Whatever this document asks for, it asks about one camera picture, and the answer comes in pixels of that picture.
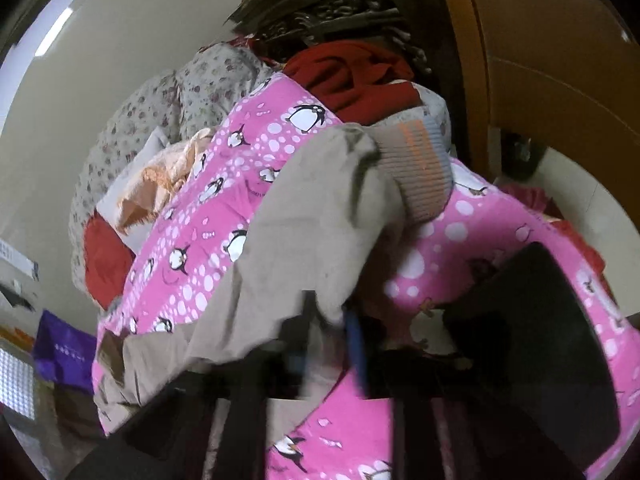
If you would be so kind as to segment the purple tote bag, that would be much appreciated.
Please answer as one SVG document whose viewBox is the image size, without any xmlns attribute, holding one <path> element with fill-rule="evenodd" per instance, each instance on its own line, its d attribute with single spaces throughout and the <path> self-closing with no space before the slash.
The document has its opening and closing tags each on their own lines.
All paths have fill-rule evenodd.
<svg viewBox="0 0 640 480">
<path fill-rule="evenodd" d="M 96 337 L 44 310 L 32 347 L 35 370 L 47 382 L 93 395 L 92 363 Z"/>
</svg>

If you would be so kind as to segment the red cushion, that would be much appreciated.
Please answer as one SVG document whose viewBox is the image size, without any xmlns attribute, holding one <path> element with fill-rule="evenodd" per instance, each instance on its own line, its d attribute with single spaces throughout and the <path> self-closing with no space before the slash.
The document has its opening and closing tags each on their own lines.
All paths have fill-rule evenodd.
<svg viewBox="0 0 640 480">
<path fill-rule="evenodd" d="M 85 226 L 84 244 L 88 293 L 103 310 L 107 310 L 124 291 L 134 253 L 97 212 Z"/>
</svg>

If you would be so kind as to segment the pink penguin blanket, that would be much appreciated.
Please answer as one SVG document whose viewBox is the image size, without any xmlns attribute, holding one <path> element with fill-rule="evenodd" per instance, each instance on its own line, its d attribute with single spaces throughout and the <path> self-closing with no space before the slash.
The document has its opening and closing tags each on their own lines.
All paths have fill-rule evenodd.
<svg viewBox="0 0 640 480">
<path fill-rule="evenodd" d="M 341 122 L 288 77 L 267 79 L 239 100 L 214 132 L 186 184 L 153 223 L 126 278 L 122 304 L 99 325 L 106 333 L 167 334 L 200 318 L 239 258 L 248 227 L 276 177 L 316 134 Z M 473 261 L 498 266 L 530 243 L 544 244 L 570 279 L 612 373 L 620 434 L 587 469 L 602 479 L 639 433 L 639 336 L 606 291 L 599 267 L 542 214 L 473 174 L 449 156 L 454 184 L 444 210 L 408 226 L 391 252 L 375 249 L 357 286 L 393 337 L 427 353 L 448 350 L 435 322 L 439 307 L 472 284 Z M 104 371 L 93 364 L 94 388 Z"/>
</svg>

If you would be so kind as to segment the red garment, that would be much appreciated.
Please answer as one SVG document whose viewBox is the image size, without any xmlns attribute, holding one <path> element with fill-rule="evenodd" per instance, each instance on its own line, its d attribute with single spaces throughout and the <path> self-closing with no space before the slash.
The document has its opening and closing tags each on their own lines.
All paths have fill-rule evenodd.
<svg viewBox="0 0 640 480">
<path fill-rule="evenodd" d="M 370 126 L 422 104 L 405 59 L 367 41 L 318 44 L 294 55 L 283 73 L 342 122 Z"/>
</svg>

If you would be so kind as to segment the white pillow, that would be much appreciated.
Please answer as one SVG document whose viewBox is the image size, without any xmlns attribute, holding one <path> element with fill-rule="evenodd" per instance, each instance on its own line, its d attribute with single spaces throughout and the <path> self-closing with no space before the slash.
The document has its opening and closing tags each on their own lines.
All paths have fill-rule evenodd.
<svg viewBox="0 0 640 480">
<path fill-rule="evenodd" d="M 153 222 L 152 182 L 145 180 L 144 170 L 152 166 L 152 160 L 169 144 L 164 129 L 154 128 L 141 151 L 128 162 L 96 205 L 98 215 L 136 255 L 149 237 Z"/>
</svg>

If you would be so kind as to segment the peach fringed cloth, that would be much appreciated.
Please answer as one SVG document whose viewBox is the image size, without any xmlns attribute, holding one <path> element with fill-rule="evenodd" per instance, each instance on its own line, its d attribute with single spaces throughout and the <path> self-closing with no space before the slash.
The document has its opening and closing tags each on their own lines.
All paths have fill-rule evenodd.
<svg viewBox="0 0 640 480">
<path fill-rule="evenodd" d="M 198 158 L 206 152 L 213 137 L 211 128 L 198 130 L 192 138 L 168 145 L 152 160 L 152 166 L 144 170 L 145 180 L 152 182 L 153 221 L 186 184 Z"/>
</svg>

